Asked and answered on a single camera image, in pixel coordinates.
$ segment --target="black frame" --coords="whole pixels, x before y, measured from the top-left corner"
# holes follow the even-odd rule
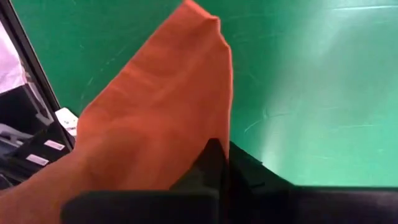
[[[50,115],[54,119],[55,123],[63,131],[63,140],[66,147],[69,150],[73,149],[73,138],[56,122],[57,117],[55,112],[60,109],[60,104],[55,97],[55,93],[49,83],[49,80],[45,76],[43,68],[30,44],[27,35],[22,28],[21,22],[16,15],[14,7],[10,0],[0,1],[0,21],[8,33],[11,42],[19,54],[19,58],[22,60],[25,71],[30,75],[32,81],[37,87],[40,95],[42,96],[46,107],[50,111]]]

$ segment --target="green surface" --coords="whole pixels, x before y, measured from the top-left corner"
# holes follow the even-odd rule
[[[62,106],[91,101],[178,0],[14,0]],[[398,2],[202,0],[232,47],[231,139],[300,185],[398,186]]]

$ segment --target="white label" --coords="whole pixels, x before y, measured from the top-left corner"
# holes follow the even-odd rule
[[[49,163],[48,160],[46,160],[44,158],[41,158],[39,156],[33,155],[33,154],[30,154],[28,157],[26,157],[26,159],[31,161],[31,162],[34,162],[34,163],[36,163],[38,165],[41,165],[41,166],[45,166],[45,165],[47,165]]]
[[[60,124],[65,128],[70,135],[76,137],[76,128],[78,118],[68,110],[68,108],[61,108],[55,112]]]
[[[59,150],[59,151],[61,151],[65,147],[63,144],[59,144],[59,143],[57,143],[55,141],[51,141],[51,140],[47,140],[44,144],[46,146],[50,146],[51,148]]]

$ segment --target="orange fabric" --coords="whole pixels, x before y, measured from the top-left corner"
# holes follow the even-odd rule
[[[184,1],[81,114],[75,150],[0,196],[0,223],[59,222],[85,190],[168,189],[209,138],[228,157],[231,97],[220,21]]]

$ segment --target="green backdrop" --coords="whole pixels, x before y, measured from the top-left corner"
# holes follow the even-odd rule
[[[14,0],[79,114],[179,0]],[[398,186],[398,3],[198,0],[233,50],[231,139],[300,185]]]

